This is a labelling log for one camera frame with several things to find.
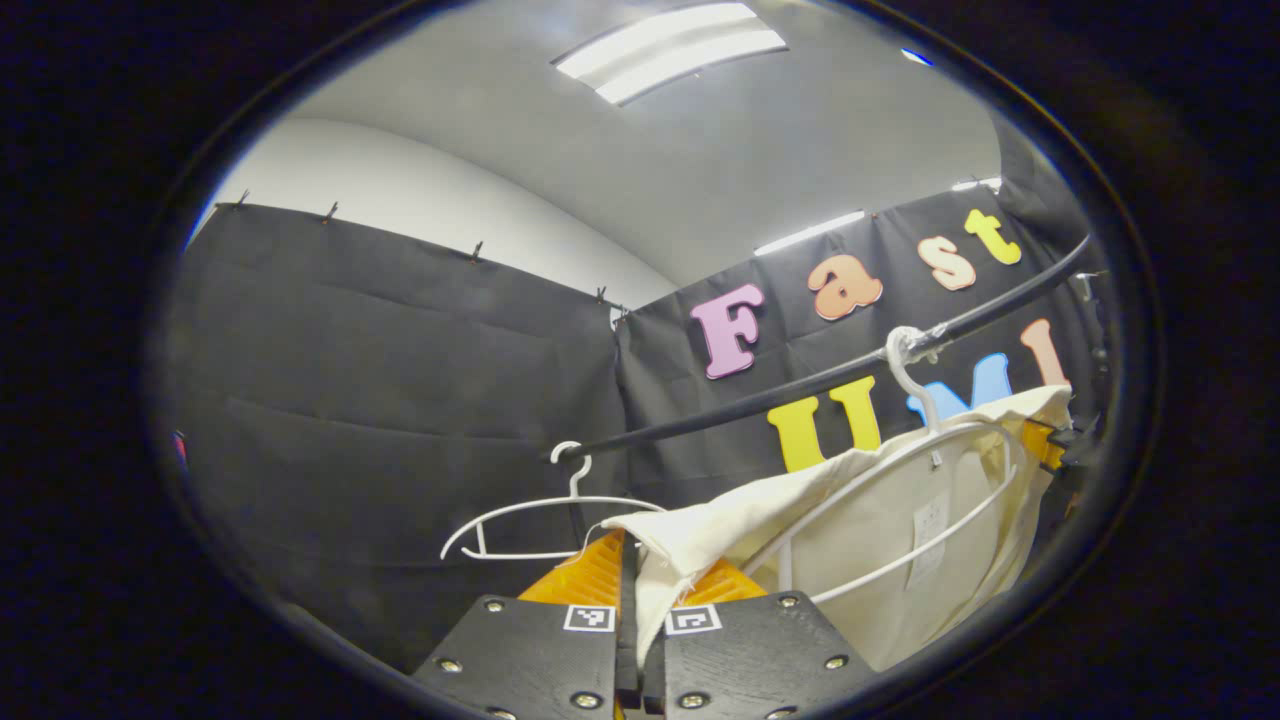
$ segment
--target cream fabric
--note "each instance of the cream fabric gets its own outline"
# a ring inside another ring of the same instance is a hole
[[[975,407],[942,423],[992,421],[1021,437],[1028,418],[1062,428],[1070,387],[1048,386]],[[877,461],[922,439],[925,429],[884,442],[874,452],[850,450],[813,468],[755,480],[700,505],[669,512],[609,518],[648,550],[636,579],[637,655],[643,666],[667,611],[722,556],[741,565],[755,550]],[[947,460],[934,471],[929,452],[868,480],[792,538],[794,588],[810,596],[876,570],[920,544],[914,516],[943,503],[950,527],[1004,479],[997,436],[964,436],[940,446]],[[1020,459],[1014,454],[1014,461]],[[923,648],[1007,589],[1027,560],[1041,496],[1050,475],[1038,461],[1021,462],[1011,486],[964,529],[942,543],[932,573],[908,582],[908,564],[820,609],[873,669],[883,670]],[[776,560],[753,577],[776,591]]]

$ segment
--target hanger hook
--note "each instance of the hanger hook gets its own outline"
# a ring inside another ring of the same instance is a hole
[[[924,427],[929,433],[937,433],[940,427],[938,404],[933,401],[933,393],[924,389],[920,383],[906,374],[906,364],[914,363],[915,357],[908,355],[911,347],[924,337],[916,328],[897,327],[890,331],[888,340],[884,341],[884,357],[888,360],[888,369],[893,373],[893,379],[906,391],[908,395],[920,401],[924,409]]]
[[[571,448],[571,447],[582,447],[582,443],[567,439],[567,441],[557,445],[552,450],[552,465],[554,465],[556,462],[559,462],[559,454],[563,452],[564,450]],[[591,471],[591,456],[590,455],[584,455],[582,460],[584,460],[582,469],[579,470],[577,473],[573,473],[573,475],[570,477],[570,479],[568,479],[568,496],[570,497],[577,497],[577,482],[581,480],[582,478],[585,478],[586,474]]]

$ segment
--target foam letter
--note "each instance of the foam letter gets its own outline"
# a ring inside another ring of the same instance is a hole
[[[969,287],[978,273],[968,260],[956,255],[956,246],[945,237],[927,237],[915,246],[920,259],[933,268],[933,279],[947,290]]]
[[[827,282],[835,275],[836,279]],[[809,273],[809,290],[818,296],[813,306],[824,320],[838,320],[859,305],[870,305],[884,292],[884,283],[870,277],[852,255],[827,258]]]
[[[787,402],[769,410],[765,418],[778,429],[778,442],[782,443],[782,461],[787,473],[812,468],[826,460],[818,446],[818,428],[813,424],[813,413],[818,409],[817,397],[806,397]]]
[[[755,356],[737,345],[739,336],[746,342],[755,342],[759,337],[760,328],[755,324],[755,315],[744,307],[731,316],[730,309],[735,305],[759,307],[763,304],[764,293],[760,292],[760,288],[754,284],[744,284],[716,300],[698,305],[689,313],[703,324],[707,354],[712,359],[710,364],[707,365],[708,378],[713,380],[723,378],[745,370],[751,366],[751,363],[755,363]]]
[[[983,215],[982,210],[969,210],[969,219],[964,222],[965,232],[977,234],[992,258],[1006,265],[1012,265],[1023,259],[1023,249],[1018,247],[1016,242],[1005,242],[1005,238],[996,232],[998,227],[1000,218]]]
[[[1009,387],[1009,357],[1004,352],[993,352],[973,366],[973,398],[965,405],[946,383],[929,383],[924,386],[933,396],[933,402],[938,406],[938,419],[946,420],[952,415],[968,413],[984,404],[1014,395]],[[906,398],[906,406],[914,410],[920,420],[924,420],[924,407],[915,397]]]
[[[1036,355],[1036,364],[1041,368],[1041,378],[1047,386],[1071,384],[1062,374],[1062,364],[1057,360],[1057,350],[1053,347],[1053,338],[1048,334],[1048,320],[1041,318],[1027,325],[1023,331],[1023,345],[1032,348]]]
[[[837,388],[832,388],[831,398],[845,406],[849,418],[849,430],[854,434],[854,447],[872,451],[879,447],[879,425],[876,423],[876,409],[872,407],[870,389],[876,378],[865,377]],[[788,473],[812,468],[822,462],[822,447],[818,446],[818,428],[813,423],[813,413],[818,409],[817,397],[805,397],[769,410],[769,424],[778,429],[778,442],[782,443],[782,461]]]
[[[876,378],[854,380],[832,388],[831,398],[845,406],[849,418],[849,432],[854,433],[854,447],[870,452],[879,447],[879,424],[876,423],[876,409],[872,407],[872,388]]]

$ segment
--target hanger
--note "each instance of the hanger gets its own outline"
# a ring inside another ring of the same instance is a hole
[[[581,445],[582,443],[573,442],[573,441],[566,441],[566,442],[562,442],[562,443],[557,445],[556,448],[552,450],[552,462],[553,464],[557,462],[559,460],[561,452],[563,452],[564,450],[567,450],[570,447],[579,447]],[[564,496],[564,497],[547,497],[547,498],[543,498],[543,500],[530,500],[527,502],[517,502],[515,505],[508,505],[506,507],[499,507],[497,510],[490,510],[489,512],[485,512],[484,515],[474,518],[466,525],[462,525],[461,528],[458,528],[457,532],[454,532],[452,536],[449,536],[449,539],[447,539],[444,542],[444,548],[440,550],[440,560],[444,560],[444,556],[449,552],[449,547],[452,547],[453,543],[457,542],[457,539],[460,537],[462,537],[462,534],[466,533],[467,530],[470,530],[471,528],[475,528],[475,530],[476,530],[476,544],[479,546],[480,552],[475,552],[475,551],[472,551],[468,547],[463,547],[462,548],[462,553],[466,555],[467,557],[474,557],[476,560],[549,560],[549,559],[558,559],[558,557],[572,557],[572,556],[577,555],[579,552],[581,552],[580,550],[573,550],[573,551],[570,551],[570,552],[522,552],[522,553],[492,553],[492,552],[489,552],[489,550],[485,547],[485,541],[484,541],[484,521],[485,520],[492,520],[492,519],[502,516],[502,515],[507,515],[509,512],[515,512],[517,510],[527,510],[530,507],[545,507],[548,505],[573,505],[573,503],[580,503],[580,502],[581,503],[586,503],[586,502],[611,502],[611,503],[614,503],[614,505],[635,505],[635,506],[639,506],[639,507],[644,507],[646,510],[654,510],[657,512],[666,512],[667,511],[664,507],[659,507],[659,506],[657,506],[657,505],[654,505],[652,502],[645,502],[643,500],[635,500],[635,498],[631,498],[631,497],[613,497],[613,496],[604,496],[604,495],[588,495],[588,496],[579,495],[577,493],[577,483],[579,483],[579,480],[581,480],[582,478],[585,478],[586,474],[591,471],[591,456],[590,455],[584,455],[582,459],[584,459],[582,468],[579,469],[579,471],[573,473],[570,477],[570,479],[568,479],[568,495],[567,496]]]
[[[1088,302],[1096,297],[1093,293],[1093,283],[1091,281],[1093,278],[1098,278],[1105,274],[1107,274],[1107,270],[1098,270],[1097,273],[1075,273],[1074,275],[1071,275],[1084,284],[1084,297],[1082,297],[1080,300]]]
[[[929,395],[929,392],[924,389],[924,387],[922,387],[919,383],[913,380],[910,375],[906,374],[906,364],[914,363],[915,360],[920,359],[919,356],[911,355],[913,352],[911,348],[924,337],[925,337],[924,333],[922,333],[915,328],[906,328],[906,327],[893,328],[893,331],[888,333],[888,340],[884,343],[884,354],[888,360],[890,370],[893,373],[893,378],[897,380],[897,383],[910,396],[920,401],[920,406],[924,409],[925,436],[919,441],[913,442],[908,447],[904,447],[902,450],[895,452],[893,455],[882,459],[879,462],[868,468],[867,470],[863,470],[856,478],[846,483],[844,487],[833,492],[829,497],[823,500],[815,507],[813,507],[812,510],[801,515],[799,519],[792,521],[781,533],[774,536],[774,538],[771,539],[764,547],[755,551],[755,553],[751,555],[750,559],[748,559],[748,561],[742,565],[742,573],[745,573],[746,575],[751,575],[753,573],[755,573],[755,570],[760,568],[760,565],[764,564],[765,560],[772,557],[773,553],[778,552],[780,553],[778,589],[780,591],[791,589],[791,538],[794,538],[800,530],[808,527],[815,518],[826,512],[832,505],[838,502],[842,497],[845,497],[850,492],[858,489],[859,487],[879,477],[881,474],[901,465],[902,462],[919,457],[922,452],[931,454],[931,464],[933,466],[933,470],[952,471],[954,468],[947,461],[947,459],[942,457],[942,454],[937,450],[937,447],[940,445],[946,443],[950,439],[961,436],[966,434],[977,436],[992,432],[1001,436],[1001,438],[1004,439],[1001,445],[1004,446],[1005,451],[1004,482],[1001,482],[1001,484],[995,491],[992,491],[992,493],[987,496],[986,500],[983,500],[973,510],[970,510],[968,515],[961,518],[959,521],[948,527],[946,530],[940,533],[929,542],[922,544],[920,547],[913,550],[911,552],[908,552],[906,555],[899,557],[897,560],[877,570],[873,570],[860,578],[856,578],[854,580],[850,580],[845,584],[837,585],[828,591],[812,594],[810,600],[814,603],[820,603],[828,600],[833,600],[847,592],[852,592],[888,573],[892,573],[893,570],[897,570],[902,565],[906,565],[908,562],[933,550],[942,542],[946,542],[948,537],[960,532],[973,519],[975,519],[979,514],[982,514],[983,510],[989,507],[991,503],[993,503],[996,498],[998,498],[1000,495],[1005,492],[1006,488],[1009,488],[1009,486],[1014,480],[1014,477],[1018,474],[1018,465],[1012,462],[1012,448],[1016,445],[1019,452],[1023,454],[1020,459],[1025,461],[1025,450],[1023,448],[1023,445],[1015,441],[1014,436],[1007,429],[1005,429],[1004,425],[1000,425],[997,423],[972,421],[972,423],[961,423],[959,425],[942,429],[941,427],[942,423],[938,419],[937,404],[933,401],[933,396]],[[932,355],[931,361],[937,361],[936,351],[927,355]],[[957,452],[955,452],[954,447],[950,450],[951,452],[948,452],[948,455],[952,454],[959,455]]]

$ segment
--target pink letter f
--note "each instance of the pink letter f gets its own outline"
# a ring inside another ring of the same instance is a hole
[[[703,324],[703,336],[707,338],[707,352],[712,361],[707,365],[707,377],[710,379],[723,378],[739,370],[745,370],[755,361],[755,356],[742,350],[737,345],[741,336],[746,342],[755,342],[760,334],[760,328],[755,324],[755,315],[750,309],[744,307],[730,316],[730,309],[735,305],[751,305],[759,307],[764,304],[764,293],[754,284],[727,292],[716,300],[709,300],[694,307],[689,314]]]

